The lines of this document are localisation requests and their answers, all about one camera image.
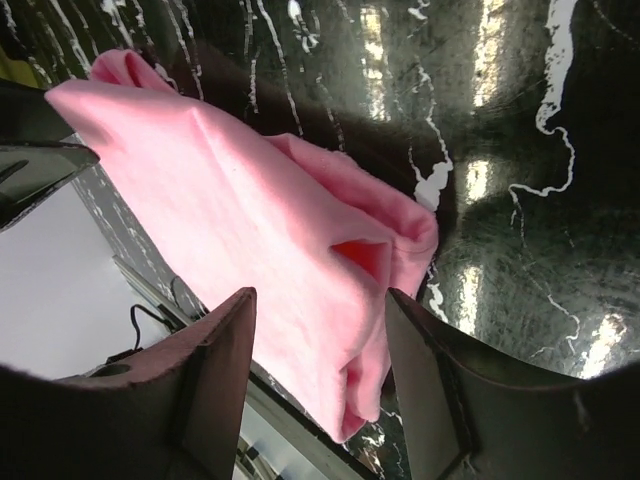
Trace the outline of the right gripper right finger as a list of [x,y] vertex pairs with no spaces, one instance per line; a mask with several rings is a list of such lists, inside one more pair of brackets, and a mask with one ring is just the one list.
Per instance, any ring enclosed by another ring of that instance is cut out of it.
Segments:
[[635,479],[639,367],[580,380],[506,355],[397,289],[385,323],[415,479]]

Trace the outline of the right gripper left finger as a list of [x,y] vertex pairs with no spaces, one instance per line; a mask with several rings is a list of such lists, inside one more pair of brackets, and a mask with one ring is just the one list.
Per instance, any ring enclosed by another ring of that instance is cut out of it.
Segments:
[[5,479],[228,479],[256,326],[257,293],[89,375],[1,371]]

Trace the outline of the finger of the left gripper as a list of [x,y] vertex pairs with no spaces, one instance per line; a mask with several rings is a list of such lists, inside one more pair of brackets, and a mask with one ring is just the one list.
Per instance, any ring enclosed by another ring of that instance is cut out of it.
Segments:
[[1,81],[1,228],[24,219],[51,195],[99,163],[70,141],[73,129],[43,90]]

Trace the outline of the light pink t-shirt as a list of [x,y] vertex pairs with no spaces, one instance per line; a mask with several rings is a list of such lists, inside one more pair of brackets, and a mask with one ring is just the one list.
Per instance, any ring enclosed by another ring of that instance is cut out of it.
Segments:
[[431,211],[344,153],[179,94],[131,50],[45,98],[206,306],[256,290],[254,360],[334,441],[377,420],[385,295],[417,294],[438,245]]

